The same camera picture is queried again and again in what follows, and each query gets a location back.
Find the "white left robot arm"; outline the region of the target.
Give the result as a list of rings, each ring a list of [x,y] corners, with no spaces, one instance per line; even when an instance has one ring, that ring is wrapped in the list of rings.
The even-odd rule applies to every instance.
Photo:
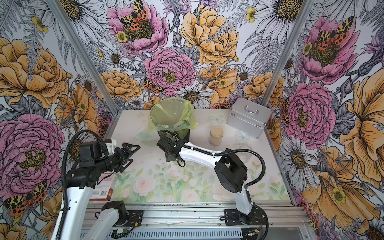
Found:
[[[78,240],[81,237],[87,206],[96,185],[104,173],[122,173],[132,162],[139,145],[123,143],[112,153],[103,141],[82,144],[79,148],[78,168],[64,173],[62,181],[63,201],[52,239]],[[97,221],[85,235],[86,240],[103,240],[113,227],[129,225],[129,212],[123,201],[106,203]]]

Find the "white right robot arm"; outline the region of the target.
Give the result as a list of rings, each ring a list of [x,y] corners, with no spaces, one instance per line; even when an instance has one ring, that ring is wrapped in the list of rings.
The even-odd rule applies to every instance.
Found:
[[[213,151],[183,139],[168,137],[160,137],[157,146],[165,153],[166,161],[177,162],[180,167],[192,162],[213,169],[221,186],[231,192],[235,199],[236,211],[229,217],[243,225],[251,223],[255,208],[245,187],[248,169],[233,150]]]

